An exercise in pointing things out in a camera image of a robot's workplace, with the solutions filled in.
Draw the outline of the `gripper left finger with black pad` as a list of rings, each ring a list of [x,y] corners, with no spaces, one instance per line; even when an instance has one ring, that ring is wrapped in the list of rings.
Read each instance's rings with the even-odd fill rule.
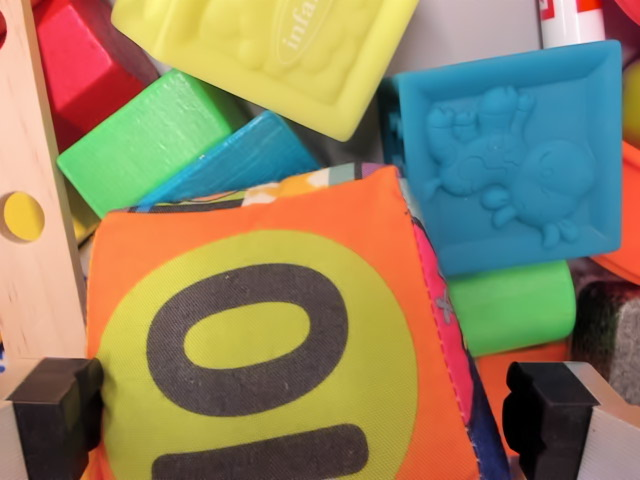
[[[103,370],[96,359],[1,365],[1,477],[79,479],[100,441]]]

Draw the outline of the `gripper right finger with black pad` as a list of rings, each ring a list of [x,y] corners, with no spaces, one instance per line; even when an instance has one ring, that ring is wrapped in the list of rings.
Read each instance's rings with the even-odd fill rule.
[[[585,362],[514,362],[503,432],[528,479],[637,479],[639,408]]]

